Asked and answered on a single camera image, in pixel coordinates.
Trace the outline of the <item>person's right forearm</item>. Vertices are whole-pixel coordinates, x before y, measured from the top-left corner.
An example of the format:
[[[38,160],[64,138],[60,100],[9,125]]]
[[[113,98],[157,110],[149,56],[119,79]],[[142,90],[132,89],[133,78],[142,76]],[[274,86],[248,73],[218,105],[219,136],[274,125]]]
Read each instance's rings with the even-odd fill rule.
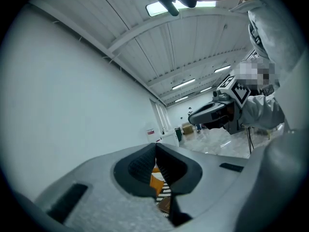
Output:
[[[239,121],[245,127],[271,130],[283,123],[285,116],[273,93],[268,96],[249,96]]]

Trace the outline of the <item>cardboard box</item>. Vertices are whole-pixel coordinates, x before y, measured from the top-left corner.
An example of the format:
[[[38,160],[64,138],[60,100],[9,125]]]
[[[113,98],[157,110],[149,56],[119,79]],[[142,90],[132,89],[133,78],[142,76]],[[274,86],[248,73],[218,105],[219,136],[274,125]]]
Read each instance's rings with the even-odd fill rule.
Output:
[[[183,134],[184,135],[188,135],[188,134],[194,133],[193,126],[189,122],[182,124],[182,130],[183,130]]]

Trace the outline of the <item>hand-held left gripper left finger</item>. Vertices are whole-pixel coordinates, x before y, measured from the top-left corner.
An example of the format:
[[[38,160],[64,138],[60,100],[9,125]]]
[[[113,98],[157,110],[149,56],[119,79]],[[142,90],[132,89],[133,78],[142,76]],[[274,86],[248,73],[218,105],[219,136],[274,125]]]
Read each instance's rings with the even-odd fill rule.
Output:
[[[170,232],[150,186],[154,143],[97,156],[49,185],[35,204],[73,232]]]

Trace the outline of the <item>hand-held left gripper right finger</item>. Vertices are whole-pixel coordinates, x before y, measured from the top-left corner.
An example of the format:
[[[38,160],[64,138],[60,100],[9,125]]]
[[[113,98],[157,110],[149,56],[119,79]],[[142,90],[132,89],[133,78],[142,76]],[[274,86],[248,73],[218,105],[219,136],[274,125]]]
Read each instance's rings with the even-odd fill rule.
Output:
[[[180,226],[209,209],[235,182],[247,159],[156,144],[156,164],[171,190],[169,220]]]

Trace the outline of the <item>large orange cushion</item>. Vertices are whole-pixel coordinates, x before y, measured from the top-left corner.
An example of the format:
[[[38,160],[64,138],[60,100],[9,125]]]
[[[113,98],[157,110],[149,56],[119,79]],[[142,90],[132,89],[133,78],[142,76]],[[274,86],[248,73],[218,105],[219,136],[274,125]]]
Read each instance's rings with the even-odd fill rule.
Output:
[[[150,179],[150,187],[154,188],[156,191],[156,196],[158,196],[164,185],[164,178],[159,170],[159,168],[154,167],[152,170],[152,175]]]

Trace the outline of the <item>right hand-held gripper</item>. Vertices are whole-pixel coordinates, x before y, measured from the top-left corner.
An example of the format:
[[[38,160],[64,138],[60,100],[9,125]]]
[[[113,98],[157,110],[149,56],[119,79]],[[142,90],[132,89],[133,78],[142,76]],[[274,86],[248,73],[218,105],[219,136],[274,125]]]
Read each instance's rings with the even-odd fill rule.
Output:
[[[234,75],[227,77],[218,87],[222,93],[230,96],[229,101],[211,101],[191,113],[188,121],[191,124],[203,124],[209,130],[225,129],[229,134],[243,130],[240,125],[242,108],[251,91]]]

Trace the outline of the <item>white cabinet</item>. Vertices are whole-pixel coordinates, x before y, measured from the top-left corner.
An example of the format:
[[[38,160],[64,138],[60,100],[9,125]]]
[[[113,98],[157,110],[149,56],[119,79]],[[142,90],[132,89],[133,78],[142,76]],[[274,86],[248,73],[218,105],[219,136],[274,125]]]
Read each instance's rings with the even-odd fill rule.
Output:
[[[162,134],[159,143],[169,144],[169,145],[179,147],[179,140],[174,130],[167,131],[165,132],[165,134]]]

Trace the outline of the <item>white board with red label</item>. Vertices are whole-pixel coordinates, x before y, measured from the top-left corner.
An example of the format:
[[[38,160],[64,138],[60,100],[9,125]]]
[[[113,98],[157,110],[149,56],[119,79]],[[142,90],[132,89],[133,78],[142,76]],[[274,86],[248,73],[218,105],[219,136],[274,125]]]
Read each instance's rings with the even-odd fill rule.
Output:
[[[149,143],[156,143],[161,140],[161,134],[157,129],[148,129],[146,134]]]

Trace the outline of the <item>white framed window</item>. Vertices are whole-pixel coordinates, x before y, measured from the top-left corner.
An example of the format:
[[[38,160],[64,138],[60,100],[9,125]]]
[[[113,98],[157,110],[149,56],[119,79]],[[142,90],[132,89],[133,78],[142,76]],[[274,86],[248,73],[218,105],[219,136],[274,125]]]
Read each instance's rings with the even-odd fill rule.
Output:
[[[159,101],[155,101],[154,99],[150,98],[150,103],[154,112],[154,116],[156,118],[158,128],[162,132],[167,132],[172,129],[170,124],[167,111]]]

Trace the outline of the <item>wooden chair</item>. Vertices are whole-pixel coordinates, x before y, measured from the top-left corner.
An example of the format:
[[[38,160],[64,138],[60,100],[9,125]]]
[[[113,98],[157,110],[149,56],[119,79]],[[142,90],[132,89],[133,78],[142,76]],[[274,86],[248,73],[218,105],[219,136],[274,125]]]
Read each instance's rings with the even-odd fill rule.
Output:
[[[282,134],[283,124],[276,126],[274,129],[271,130],[265,130],[259,128],[252,128],[252,130],[255,135],[265,136],[270,140],[271,138],[275,138]]]

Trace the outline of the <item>person's grey hoodie torso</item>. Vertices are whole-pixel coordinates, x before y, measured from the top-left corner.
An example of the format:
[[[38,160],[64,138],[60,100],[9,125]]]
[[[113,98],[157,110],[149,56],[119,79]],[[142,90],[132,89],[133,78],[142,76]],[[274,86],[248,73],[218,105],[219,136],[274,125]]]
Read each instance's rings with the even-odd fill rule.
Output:
[[[264,0],[246,0],[230,10],[248,14],[249,36],[265,62],[272,64],[274,83],[282,85],[306,48],[305,39],[293,18]]]

